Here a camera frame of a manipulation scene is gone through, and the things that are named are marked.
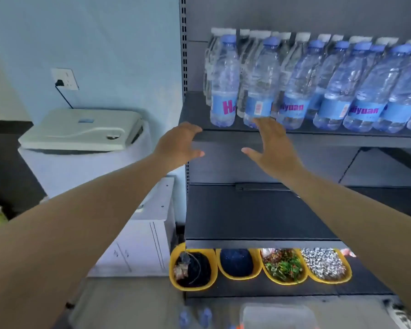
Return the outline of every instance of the light blue wall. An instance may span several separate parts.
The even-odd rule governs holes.
[[[51,68],[70,68],[75,107],[132,109],[154,143],[182,107],[178,0],[0,0],[0,64],[34,123],[66,102]],[[184,170],[175,208],[185,217]]]

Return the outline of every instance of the electrical outlet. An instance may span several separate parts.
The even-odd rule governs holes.
[[[63,81],[63,88],[69,90],[79,90],[76,79],[74,78],[73,71],[71,69],[52,68],[52,77],[55,83],[58,80]]]

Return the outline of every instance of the metal shelf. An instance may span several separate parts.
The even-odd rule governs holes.
[[[220,128],[210,123],[210,107],[202,92],[187,92],[181,111],[180,122],[189,121],[203,128],[197,134],[195,141],[199,142],[244,142],[260,143],[261,138],[257,130],[244,125],[241,118],[236,117],[231,127]],[[411,131],[403,129],[396,134],[388,134],[372,129],[367,133],[351,132],[345,127],[334,132],[318,129],[312,121],[305,120],[303,125],[293,131],[287,131],[292,141],[302,141],[307,144],[326,146],[367,146],[411,148]]]
[[[303,200],[283,191],[283,185],[270,184],[263,189],[190,185],[184,232],[186,247],[345,246]],[[351,189],[411,216],[411,188]]]
[[[347,260],[351,265],[352,278],[338,285],[318,283],[308,277],[301,284],[283,286],[272,282],[263,271],[254,279],[236,281],[227,279],[219,272],[216,282],[210,288],[186,292],[186,304],[223,301],[228,298],[232,302],[292,302],[310,297],[321,300],[354,296],[397,298],[359,259],[348,257]]]

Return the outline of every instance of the dark food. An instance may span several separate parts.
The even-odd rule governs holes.
[[[253,273],[253,259],[248,249],[222,249],[221,266],[233,277],[246,277]]]
[[[190,262],[187,268],[187,277],[178,280],[177,283],[182,287],[203,287],[210,282],[212,276],[210,263],[208,262],[207,256],[201,253],[194,252],[189,254]],[[180,263],[181,258],[179,257],[175,265]]]
[[[293,249],[276,249],[262,260],[269,274],[283,282],[295,282],[303,273],[300,259]]]

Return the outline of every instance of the blue bottle cap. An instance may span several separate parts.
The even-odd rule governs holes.
[[[324,47],[324,43],[321,40],[311,40],[309,42],[309,47],[313,47],[313,48],[323,48]]]
[[[339,42],[337,42],[335,44],[335,48],[348,48],[350,45],[349,42],[345,41],[345,40],[340,40]]]
[[[356,43],[354,49],[358,51],[368,51],[371,47],[371,42],[358,42]]]
[[[224,34],[221,37],[221,42],[226,44],[235,44],[236,43],[236,35],[235,34]]]
[[[268,37],[263,40],[263,44],[267,46],[279,46],[280,38],[278,37]]]
[[[395,46],[391,49],[394,53],[411,53],[411,44],[403,44],[399,46]]]
[[[373,52],[383,52],[385,49],[385,45],[372,45],[370,50]]]

